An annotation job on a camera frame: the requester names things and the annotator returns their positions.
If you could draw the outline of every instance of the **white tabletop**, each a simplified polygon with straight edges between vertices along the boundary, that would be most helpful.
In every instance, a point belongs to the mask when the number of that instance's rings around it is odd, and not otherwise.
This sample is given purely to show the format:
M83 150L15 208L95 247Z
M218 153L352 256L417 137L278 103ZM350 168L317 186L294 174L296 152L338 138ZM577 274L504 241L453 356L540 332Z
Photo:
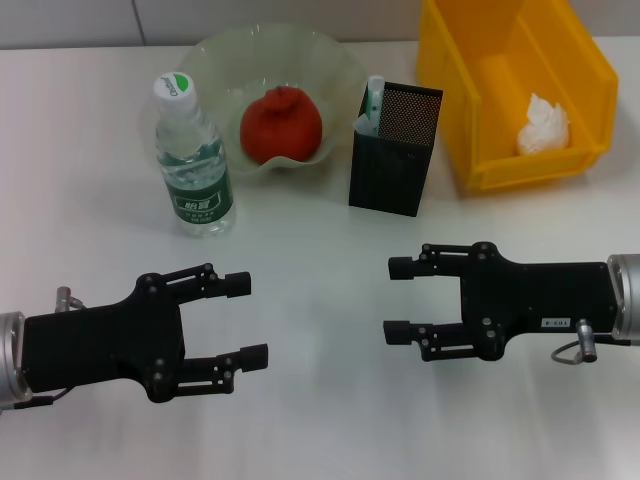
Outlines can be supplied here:
M267 370L233 395L155 405L126 380L0 417L0 477L637 479L640 350L557 365L568 336L529 335L497 363L423 363L384 342L388 319L457 322L455 280L391 282L390 256L424 242L495 242L515 261L640 252L640 38L598 40L620 76L615 146L554 188L461 198L436 146L418 218L347 206L351 150L234 182L220 239L178 230L153 163L151 83L184 47L0 52L0 310L49 313L68 285L119 301L146 272L211 261L253 294L183 307L187 356L267 342ZM414 43L349 46L371 72L414 82Z

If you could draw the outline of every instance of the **plastic water bottle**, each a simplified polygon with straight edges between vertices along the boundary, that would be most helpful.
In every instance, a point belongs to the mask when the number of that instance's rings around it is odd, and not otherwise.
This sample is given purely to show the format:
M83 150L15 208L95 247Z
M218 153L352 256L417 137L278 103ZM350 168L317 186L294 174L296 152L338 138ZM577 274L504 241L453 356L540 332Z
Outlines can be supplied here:
M158 162L180 224L194 236L229 230L235 207L224 145L198 105L193 80L165 73L153 92L162 115L156 126Z

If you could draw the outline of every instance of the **black mesh container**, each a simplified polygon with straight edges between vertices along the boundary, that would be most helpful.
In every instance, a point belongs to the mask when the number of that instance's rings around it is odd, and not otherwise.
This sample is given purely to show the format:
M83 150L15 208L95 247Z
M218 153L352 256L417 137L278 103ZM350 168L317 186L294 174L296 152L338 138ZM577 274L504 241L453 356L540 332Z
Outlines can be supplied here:
M385 83L378 137L354 133L349 205L418 214L441 103L441 90ZM359 115L366 104L365 90Z

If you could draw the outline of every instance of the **yellow plastic bin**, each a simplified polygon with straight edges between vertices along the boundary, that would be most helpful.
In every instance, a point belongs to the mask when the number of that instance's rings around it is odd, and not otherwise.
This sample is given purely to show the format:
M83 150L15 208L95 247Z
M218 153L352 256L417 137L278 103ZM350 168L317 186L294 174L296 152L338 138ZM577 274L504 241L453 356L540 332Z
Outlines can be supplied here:
M468 191L576 175L611 147L618 78L567 0L424 0L417 73L444 90L439 128ZM566 110L566 149L518 155L532 93Z

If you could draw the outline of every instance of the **label sticker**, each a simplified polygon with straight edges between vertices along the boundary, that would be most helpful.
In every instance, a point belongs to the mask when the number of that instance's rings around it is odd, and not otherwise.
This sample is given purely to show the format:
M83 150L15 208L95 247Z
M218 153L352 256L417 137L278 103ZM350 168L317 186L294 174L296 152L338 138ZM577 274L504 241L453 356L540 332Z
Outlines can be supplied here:
M229 173L226 171L220 180L202 190L181 190L169 184L167 188L176 215L189 223L203 225L218 221L233 204Z
M543 318L540 328L570 328L570 318Z

